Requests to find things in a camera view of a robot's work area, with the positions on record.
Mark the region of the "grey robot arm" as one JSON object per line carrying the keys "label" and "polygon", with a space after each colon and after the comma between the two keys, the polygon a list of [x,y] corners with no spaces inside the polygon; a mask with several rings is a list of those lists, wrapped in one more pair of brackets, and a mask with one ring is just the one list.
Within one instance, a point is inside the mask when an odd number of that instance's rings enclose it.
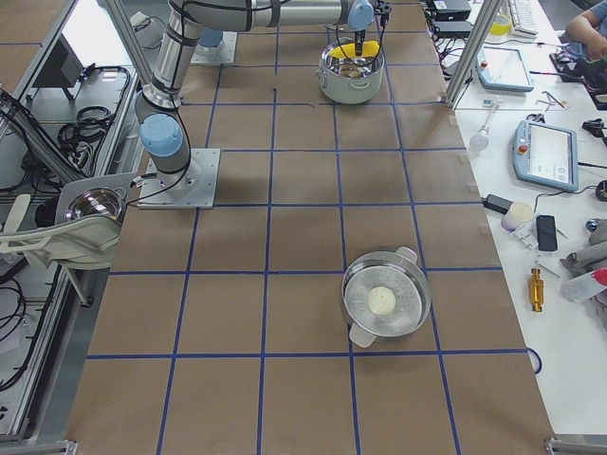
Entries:
{"label": "grey robot arm", "polygon": [[360,104],[378,91],[384,70],[381,42],[368,41],[366,29],[387,24],[387,1],[173,1],[171,15],[151,80],[138,94],[139,136],[157,170],[162,189],[172,198],[190,194],[199,171],[183,122],[180,92],[192,57],[205,31],[249,32],[256,27],[325,25],[346,27],[322,52],[319,85],[341,104]]}

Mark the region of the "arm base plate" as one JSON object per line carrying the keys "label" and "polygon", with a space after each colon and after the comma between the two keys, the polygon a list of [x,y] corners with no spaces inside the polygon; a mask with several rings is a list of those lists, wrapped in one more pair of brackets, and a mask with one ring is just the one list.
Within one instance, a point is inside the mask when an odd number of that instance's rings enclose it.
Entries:
{"label": "arm base plate", "polygon": [[233,65],[238,33],[204,28],[191,58],[194,65]]}
{"label": "arm base plate", "polygon": [[189,168],[182,173],[159,172],[152,158],[146,169],[155,176],[144,179],[138,196],[140,209],[212,209],[221,151],[193,148]]}

